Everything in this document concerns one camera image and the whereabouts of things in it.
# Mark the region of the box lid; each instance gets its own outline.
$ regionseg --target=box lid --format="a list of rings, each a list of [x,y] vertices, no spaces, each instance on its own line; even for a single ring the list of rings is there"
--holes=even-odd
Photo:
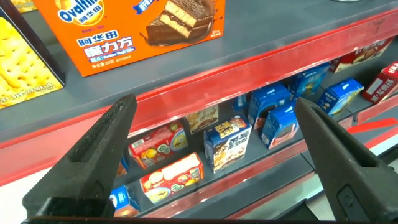
[[[230,120],[215,126],[214,128],[207,129],[205,134],[213,144],[218,144],[229,139],[235,134],[250,128],[251,125],[247,119],[243,115],[239,114],[233,116]]]
[[[267,85],[258,90],[253,91],[253,96],[258,101],[266,101],[272,98],[283,98],[284,96],[290,96],[290,91],[286,89],[281,83],[275,83]]]
[[[346,80],[339,82],[337,84],[329,87],[329,91],[334,93],[338,98],[344,97],[346,95],[352,94],[352,92],[357,90],[362,90],[364,87],[359,84],[353,78],[347,78]]]
[[[296,100],[286,102],[284,105],[271,110],[269,114],[274,116],[279,124],[295,122],[295,120],[297,120],[296,114],[294,113],[295,104]]]

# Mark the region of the ovaltine box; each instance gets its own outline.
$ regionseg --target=ovaltine box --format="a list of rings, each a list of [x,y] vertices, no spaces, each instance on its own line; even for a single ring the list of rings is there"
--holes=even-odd
[[[36,10],[33,0],[11,0],[20,13]]]
[[[194,152],[139,181],[149,200],[157,203],[203,178],[203,164]]]
[[[373,104],[380,103],[398,88],[398,61],[383,69],[362,96]]]
[[[223,35],[226,0],[34,0],[81,75]]]
[[[59,90],[65,74],[10,1],[0,1],[0,109]]]
[[[356,49],[354,52],[346,54],[338,59],[334,59],[330,63],[330,71],[339,72],[353,65],[357,65],[380,56],[387,49],[393,39],[394,37],[390,37],[386,40],[378,40],[371,45]]]

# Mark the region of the product packaging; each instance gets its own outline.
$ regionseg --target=product packaging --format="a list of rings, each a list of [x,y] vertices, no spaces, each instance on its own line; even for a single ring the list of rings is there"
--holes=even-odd
[[[20,13],[36,10],[33,0],[11,0]]]
[[[281,83],[254,90],[249,106],[249,122],[254,129],[262,128],[268,112],[290,100],[291,93]]]
[[[129,153],[146,169],[187,146],[183,127],[178,121],[174,121],[132,143]]]
[[[330,71],[339,72],[353,65],[357,65],[372,58],[379,57],[387,49],[388,45],[392,42],[393,39],[394,37],[390,37],[386,40],[378,40],[369,46],[356,49],[354,52],[334,59],[330,63]]]
[[[327,88],[318,101],[318,105],[328,115],[334,115],[345,108],[355,98],[363,86],[355,79],[348,78]]]
[[[362,96],[373,104],[380,103],[398,89],[397,83],[398,61],[383,69]]]
[[[218,122],[218,105],[200,110],[185,117],[191,134],[195,134]]]
[[[34,0],[82,76],[223,35],[226,0]]]
[[[292,92],[292,98],[315,93],[329,68],[329,63],[323,63],[293,76],[287,87]]]
[[[136,196],[125,185],[112,190],[109,198],[116,209],[114,217],[134,217],[140,212]]]
[[[261,140],[268,149],[291,139],[299,130],[299,123],[294,113],[295,102],[296,100],[290,101],[269,112],[261,134]]]
[[[242,115],[205,131],[205,154],[214,173],[244,157],[250,131]]]
[[[171,165],[140,179],[141,188],[152,203],[158,203],[170,195],[204,178],[203,164],[195,152]]]
[[[63,88],[65,74],[9,1],[0,1],[0,109]]]

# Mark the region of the chocolate wafer cake image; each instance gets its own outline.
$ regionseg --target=chocolate wafer cake image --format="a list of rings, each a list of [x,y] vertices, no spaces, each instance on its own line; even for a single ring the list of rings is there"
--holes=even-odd
[[[213,27],[213,16],[213,0],[168,0],[160,15],[147,25],[146,41],[152,46],[201,41]]]

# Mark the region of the chocolate bar image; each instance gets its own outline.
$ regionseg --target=chocolate bar image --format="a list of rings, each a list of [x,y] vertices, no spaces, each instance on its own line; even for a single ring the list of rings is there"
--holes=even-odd
[[[200,1],[168,0],[160,21],[191,39],[198,33],[206,32],[213,22],[213,16]]]
[[[161,15],[157,16],[147,28],[147,42],[149,45],[172,45],[185,42],[187,38],[177,30],[160,20]],[[189,38],[201,37],[208,30],[208,26],[195,27],[192,29]]]

